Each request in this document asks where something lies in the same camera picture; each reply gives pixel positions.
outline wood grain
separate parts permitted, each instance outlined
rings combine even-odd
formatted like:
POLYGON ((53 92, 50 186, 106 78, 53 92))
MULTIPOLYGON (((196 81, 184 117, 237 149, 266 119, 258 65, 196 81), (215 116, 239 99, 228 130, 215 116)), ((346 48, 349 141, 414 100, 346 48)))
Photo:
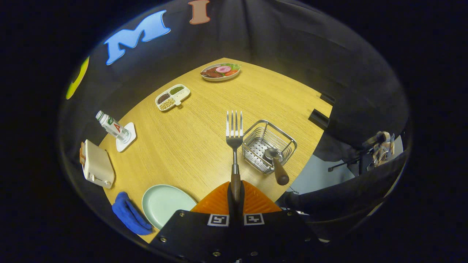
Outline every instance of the wood grain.
MULTIPOLYGON (((123 125, 135 124, 137 138, 127 149, 117 152, 116 139, 110 134, 100 143, 116 175, 112 188, 104 189, 107 198, 113 204, 117 194, 125 191, 141 211, 148 188, 169 184, 200 201, 230 180, 232 149, 225 138, 226 111, 237 110, 243 112, 244 131, 265 119, 298 143, 284 166, 290 177, 284 186, 276 183, 274 174, 263 175, 247 163, 238 149, 241 179, 275 201, 294 182, 322 136, 323 130, 308 120, 314 109, 330 116, 332 107, 320 95, 313 87, 242 61, 222 58, 201 65, 155 90, 119 120, 123 125), (223 82, 204 80, 200 72, 216 63, 241 64, 241 72, 223 82), (189 88, 189 97, 180 106, 159 111, 155 98, 175 84, 189 88)), ((150 242, 157 232, 141 237, 150 242)))

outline letter i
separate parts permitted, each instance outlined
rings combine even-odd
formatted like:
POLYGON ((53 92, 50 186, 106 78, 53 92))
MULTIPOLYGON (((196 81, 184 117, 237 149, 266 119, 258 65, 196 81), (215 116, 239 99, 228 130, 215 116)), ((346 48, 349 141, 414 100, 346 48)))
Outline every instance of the letter i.
POLYGON ((210 18, 206 14, 206 5, 209 3, 208 0, 196 0, 189 2, 192 6, 193 17, 190 20, 190 24, 203 24, 210 21, 210 18))

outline bottle cap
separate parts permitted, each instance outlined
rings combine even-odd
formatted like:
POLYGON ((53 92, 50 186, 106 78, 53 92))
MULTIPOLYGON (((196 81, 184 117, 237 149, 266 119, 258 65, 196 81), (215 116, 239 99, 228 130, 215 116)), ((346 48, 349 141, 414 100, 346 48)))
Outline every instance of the bottle cap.
POLYGON ((101 120, 101 118, 104 116, 104 112, 102 112, 102 110, 100 110, 97 114, 96 114, 96 119, 98 121, 101 120))

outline white coaster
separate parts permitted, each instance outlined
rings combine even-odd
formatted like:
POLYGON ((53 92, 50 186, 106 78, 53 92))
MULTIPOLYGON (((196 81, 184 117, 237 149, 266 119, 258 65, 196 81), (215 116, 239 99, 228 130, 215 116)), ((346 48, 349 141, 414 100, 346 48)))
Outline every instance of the white coaster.
POLYGON ((123 143, 121 140, 116 139, 116 146, 117 151, 121 152, 125 150, 137 137, 137 132, 135 131, 135 125, 133 122, 129 122, 127 125, 124 126, 130 132, 130 140, 128 142, 123 143))

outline letter m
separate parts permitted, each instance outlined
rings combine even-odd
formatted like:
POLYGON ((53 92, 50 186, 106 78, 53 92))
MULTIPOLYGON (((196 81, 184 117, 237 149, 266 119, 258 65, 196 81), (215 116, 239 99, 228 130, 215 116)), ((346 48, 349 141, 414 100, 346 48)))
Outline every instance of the letter m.
POLYGON ((122 29, 109 37, 109 39, 104 42, 104 44, 107 44, 109 50, 109 59, 106 61, 106 64, 110 65, 114 63, 125 54, 125 49, 120 49, 119 44, 129 48, 136 47, 142 32, 145 33, 141 39, 142 42, 148 42, 169 33, 171 29, 165 27, 162 21, 162 14, 165 12, 166 10, 162 10, 149 15, 140 22, 135 30, 122 29))

